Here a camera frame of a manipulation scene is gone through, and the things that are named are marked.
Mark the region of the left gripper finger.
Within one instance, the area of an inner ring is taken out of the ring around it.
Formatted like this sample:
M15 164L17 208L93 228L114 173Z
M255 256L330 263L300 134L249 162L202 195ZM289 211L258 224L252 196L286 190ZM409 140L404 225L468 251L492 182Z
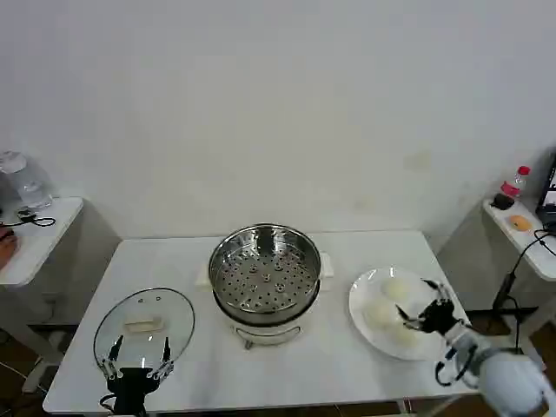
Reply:
M118 337L118 339L114 342L114 344L111 346L108 356L102 358L101 360L101 370L108 381L114 380L118 376L116 363L118 360L122 342L123 342L123 335L121 334Z
M148 373L148 377L152 380L163 381L172 373L173 370L174 361L171 359L169 337L166 336L161 359L153 365L152 370Z

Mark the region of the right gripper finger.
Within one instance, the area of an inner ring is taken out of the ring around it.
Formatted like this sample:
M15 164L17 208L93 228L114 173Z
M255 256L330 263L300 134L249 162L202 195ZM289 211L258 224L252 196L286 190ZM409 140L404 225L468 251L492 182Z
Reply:
M429 307L432 306L453 306L452 297L448 288L441 282L432 281L428 279L422 279L422 281L434 291L434 298L428 304Z
M420 332L426 331L426 318L422 314L413 317L406 313L401 306L395 305L395 308L406 328Z

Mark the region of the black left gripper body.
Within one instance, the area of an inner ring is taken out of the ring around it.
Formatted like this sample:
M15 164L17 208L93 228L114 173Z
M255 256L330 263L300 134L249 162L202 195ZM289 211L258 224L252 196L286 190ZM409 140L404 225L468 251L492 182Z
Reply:
M154 391L154 379L149 367L124 367L122 376L109 378L108 390L115 396L116 415L146 416L145 397Z

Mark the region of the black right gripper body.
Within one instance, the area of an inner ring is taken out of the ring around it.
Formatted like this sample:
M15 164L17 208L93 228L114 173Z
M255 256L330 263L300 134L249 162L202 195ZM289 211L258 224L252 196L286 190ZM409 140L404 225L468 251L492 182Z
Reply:
M445 335L457 324L453 311L454 304L451 300L440 299L431 302L418 316L420 331Z

